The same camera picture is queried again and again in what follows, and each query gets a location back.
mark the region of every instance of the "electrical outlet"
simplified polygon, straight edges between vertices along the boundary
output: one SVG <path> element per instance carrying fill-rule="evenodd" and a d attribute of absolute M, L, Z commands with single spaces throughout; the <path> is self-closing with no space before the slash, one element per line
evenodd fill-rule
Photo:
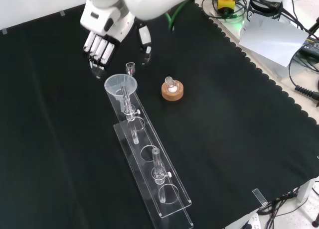
<path fill-rule="evenodd" d="M 255 213 L 251 219 L 249 219 L 248 224 L 252 226 L 252 229 L 261 229 L 259 216 L 257 213 Z"/>

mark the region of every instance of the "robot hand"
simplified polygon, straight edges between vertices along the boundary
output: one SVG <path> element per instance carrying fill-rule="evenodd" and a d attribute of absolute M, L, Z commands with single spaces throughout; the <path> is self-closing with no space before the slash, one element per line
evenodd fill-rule
<path fill-rule="evenodd" d="M 151 58 L 151 36 L 140 19 L 156 18 L 182 1 L 87 0 L 81 24 L 90 30 L 90 34 L 83 50 L 95 75 L 99 78 L 105 71 L 116 48 L 134 26 L 138 28 L 144 64 L 147 64 Z"/>
<path fill-rule="evenodd" d="M 107 9 L 100 9 L 87 0 L 81 24 L 91 30 L 83 51 L 89 58 L 92 72 L 97 78 L 104 73 L 122 40 L 136 26 L 139 29 L 144 64 L 151 57 L 151 36 L 147 26 L 128 12 L 123 2 Z"/>

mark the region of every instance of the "acrylic test tube rack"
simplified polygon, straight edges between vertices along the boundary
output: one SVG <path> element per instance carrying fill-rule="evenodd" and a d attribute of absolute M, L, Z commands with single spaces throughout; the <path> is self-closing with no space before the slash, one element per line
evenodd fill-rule
<path fill-rule="evenodd" d="M 117 74 L 105 89 L 119 120 L 115 132 L 130 165 L 154 228 L 191 229 L 191 200 L 135 90 L 136 80 Z"/>

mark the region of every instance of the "glass tube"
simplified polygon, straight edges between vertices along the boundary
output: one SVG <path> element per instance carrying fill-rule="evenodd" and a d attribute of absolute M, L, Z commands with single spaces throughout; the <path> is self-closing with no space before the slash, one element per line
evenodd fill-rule
<path fill-rule="evenodd" d="M 135 63 L 129 62 L 126 63 L 126 74 L 132 76 L 135 73 Z"/>

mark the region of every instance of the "table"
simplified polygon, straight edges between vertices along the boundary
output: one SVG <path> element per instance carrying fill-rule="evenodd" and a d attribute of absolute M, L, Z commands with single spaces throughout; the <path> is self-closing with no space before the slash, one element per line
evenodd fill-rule
<path fill-rule="evenodd" d="M 196 0 L 195 2 L 201 6 L 203 0 Z M 288 5 L 288 9 L 291 8 L 291 2 L 286 1 L 285 6 Z M 210 0 L 207 0 L 203 4 L 203 8 L 205 12 L 209 12 L 211 14 L 214 14 L 214 11 L 212 11 L 212 3 Z M 249 49 L 246 49 L 242 46 L 240 46 L 239 43 L 239 31 L 240 28 L 238 25 L 242 25 L 242 21 L 237 23 L 229 23 L 225 22 L 223 20 L 218 20 L 211 18 L 214 23 L 218 25 L 222 29 L 223 32 L 225 32 L 226 36 L 231 39 L 232 42 L 236 43 L 236 46 L 239 46 L 242 48 L 242 50 L 247 54 L 247 56 L 251 59 L 252 62 L 256 64 L 257 67 L 262 69 L 263 73 L 267 74 L 269 76 L 269 79 L 272 79 L 276 81 L 276 85 L 279 85 L 283 91 L 287 92 L 290 97 L 292 97 L 296 104 L 300 105 L 302 110 L 306 111 L 309 115 L 309 117 L 314 118 L 317 121 L 317 124 L 319 123 L 319 108 L 316 107 L 316 101 L 313 101 L 312 99 L 309 99 L 305 97 L 304 95 L 296 92 L 294 90 L 294 85 L 291 83 L 290 79 L 288 77 L 286 78 L 278 78 L 272 70 L 270 70 L 266 64 L 263 64 L 263 59 L 260 59 L 259 56 L 253 52 L 251 52 Z M 293 62 L 292 67 L 295 67 L 298 69 L 298 73 L 293 75 L 293 79 L 296 82 L 297 85 L 303 86 L 307 89 L 318 91 L 318 80 L 319 75 L 312 72 L 311 70 L 300 66 L 298 63 Z M 303 203 L 309 195 L 310 190 L 313 187 L 313 184 L 315 183 L 315 178 L 309 180 L 305 184 L 300 186 L 299 194 L 297 196 L 298 200 Z M 241 219 L 233 222 L 229 226 L 226 227 L 226 229 L 239 229 L 241 228 L 250 218 L 251 216 L 256 212 L 257 210 L 252 211 L 251 213 L 243 216 Z"/>
<path fill-rule="evenodd" d="M 79 25 L 82 11 L 83 6 L 66 10 L 64 17 L 56 13 L 0 36 L 2 228 L 152 226 L 114 134 L 116 119 L 103 82 L 80 56 L 87 38 Z M 318 129 L 311 119 L 238 55 L 240 49 L 196 6 L 183 10 L 174 34 L 164 16 L 148 25 L 156 47 L 153 64 L 137 67 L 137 94 L 193 202 L 188 212 L 196 227 L 223 228 L 249 214 L 260 206 L 255 188 L 273 200 L 319 174 Z M 108 76 L 123 73 L 127 62 L 140 64 L 134 33 L 123 41 Z M 161 100 L 168 75 L 185 87 L 177 104 Z M 247 94 L 252 88 L 257 95 Z M 260 114 L 285 123 L 273 127 L 275 119 Z M 307 125 L 309 132 L 291 130 L 295 124 Z M 290 135 L 278 137 L 276 130 Z M 298 145 L 309 137 L 301 153 Z M 300 158 L 308 164 L 299 165 Z M 260 168 L 270 161 L 271 171 Z"/>

